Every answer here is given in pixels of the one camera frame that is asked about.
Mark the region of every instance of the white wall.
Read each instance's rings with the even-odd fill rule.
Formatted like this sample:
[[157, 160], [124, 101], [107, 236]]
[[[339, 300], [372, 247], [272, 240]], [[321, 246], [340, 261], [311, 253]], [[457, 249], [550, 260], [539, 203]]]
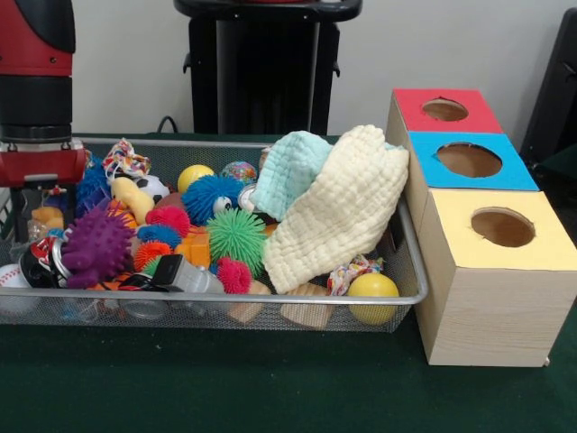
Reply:
[[[341, 24], [330, 133], [385, 123], [393, 87], [480, 88], [520, 145], [571, 0], [365, 0]], [[192, 125], [188, 19], [171, 0], [75, 0], [77, 132]]]

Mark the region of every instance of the soccer ball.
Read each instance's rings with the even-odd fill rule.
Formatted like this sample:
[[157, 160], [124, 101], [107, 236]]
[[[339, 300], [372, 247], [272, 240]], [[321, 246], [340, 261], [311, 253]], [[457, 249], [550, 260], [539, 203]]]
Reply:
[[154, 204], [170, 194], [169, 189], [156, 176], [146, 175], [134, 182], [141, 191], [152, 197]]

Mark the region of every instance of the light blue cloth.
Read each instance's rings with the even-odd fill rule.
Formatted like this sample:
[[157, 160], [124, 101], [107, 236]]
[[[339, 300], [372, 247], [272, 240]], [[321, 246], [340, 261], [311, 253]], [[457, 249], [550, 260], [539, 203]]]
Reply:
[[285, 135], [270, 149], [251, 202], [282, 221], [289, 207], [315, 181], [332, 148], [306, 131]]

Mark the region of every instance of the marbled ball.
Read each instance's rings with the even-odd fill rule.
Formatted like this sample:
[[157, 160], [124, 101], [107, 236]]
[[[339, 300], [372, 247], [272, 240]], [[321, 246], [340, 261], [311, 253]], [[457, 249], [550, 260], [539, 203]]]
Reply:
[[239, 180], [244, 186], [256, 183], [257, 180], [256, 169], [245, 161], [231, 162], [223, 168], [220, 174], [226, 178]]

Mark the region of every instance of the red box lid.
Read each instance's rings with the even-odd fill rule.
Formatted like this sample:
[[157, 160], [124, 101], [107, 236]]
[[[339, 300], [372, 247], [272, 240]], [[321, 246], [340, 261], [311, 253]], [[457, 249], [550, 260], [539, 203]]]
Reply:
[[409, 131], [503, 133], [479, 90], [395, 88], [393, 94]]

